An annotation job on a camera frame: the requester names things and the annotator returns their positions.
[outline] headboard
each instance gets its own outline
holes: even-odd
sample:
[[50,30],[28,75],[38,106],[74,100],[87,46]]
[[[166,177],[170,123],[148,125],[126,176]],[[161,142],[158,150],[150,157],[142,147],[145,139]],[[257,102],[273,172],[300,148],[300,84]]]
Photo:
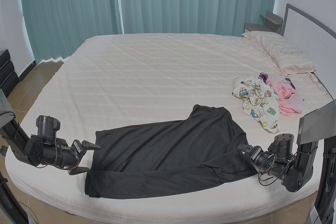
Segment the headboard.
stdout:
[[336,98],[336,33],[287,4],[281,35],[315,64],[319,81]]

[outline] baseboard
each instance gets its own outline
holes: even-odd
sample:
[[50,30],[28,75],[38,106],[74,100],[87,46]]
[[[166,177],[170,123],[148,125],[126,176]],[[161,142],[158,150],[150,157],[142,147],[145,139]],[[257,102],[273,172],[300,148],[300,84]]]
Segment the baseboard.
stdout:
[[29,74],[29,72],[36,66],[36,61],[34,60],[23,72],[19,75],[20,82]]

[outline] pink clothing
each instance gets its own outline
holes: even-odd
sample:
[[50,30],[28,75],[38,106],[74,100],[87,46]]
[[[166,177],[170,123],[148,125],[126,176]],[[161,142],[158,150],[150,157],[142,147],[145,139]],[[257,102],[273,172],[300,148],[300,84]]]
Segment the pink clothing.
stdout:
[[288,82],[269,78],[268,85],[278,94],[281,114],[289,116],[295,112],[303,111],[303,100]]

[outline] bed sheet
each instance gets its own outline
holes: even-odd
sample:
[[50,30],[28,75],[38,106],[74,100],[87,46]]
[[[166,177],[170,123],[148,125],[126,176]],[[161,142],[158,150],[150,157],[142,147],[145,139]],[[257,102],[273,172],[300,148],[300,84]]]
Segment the bed sheet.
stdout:
[[[183,120],[195,104],[224,106],[252,145],[267,149],[274,134],[243,113],[231,95],[236,77],[281,72],[258,44],[242,37],[212,34],[124,34],[96,36],[61,66],[22,122],[36,134],[36,117],[61,121],[57,136],[95,142],[95,131],[160,121]],[[290,75],[302,95],[302,114],[281,116],[281,133],[298,131],[299,118],[331,99],[310,73]],[[22,191],[72,214],[104,223],[229,223],[257,217],[317,190],[323,147],[312,179],[297,193],[278,180],[268,187],[257,176],[218,187],[168,197],[114,200],[84,194],[86,174],[69,176],[54,167],[36,169],[6,155],[6,169]],[[90,167],[92,152],[81,166]]]

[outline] pillow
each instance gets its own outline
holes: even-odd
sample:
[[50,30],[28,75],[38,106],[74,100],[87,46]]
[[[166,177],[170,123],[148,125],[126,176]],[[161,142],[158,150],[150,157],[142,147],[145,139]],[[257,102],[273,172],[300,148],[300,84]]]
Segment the pillow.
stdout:
[[316,71],[309,58],[278,33],[250,31],[244,33],[243,36],[263,47],[280,68],[283,77],[288,74]]

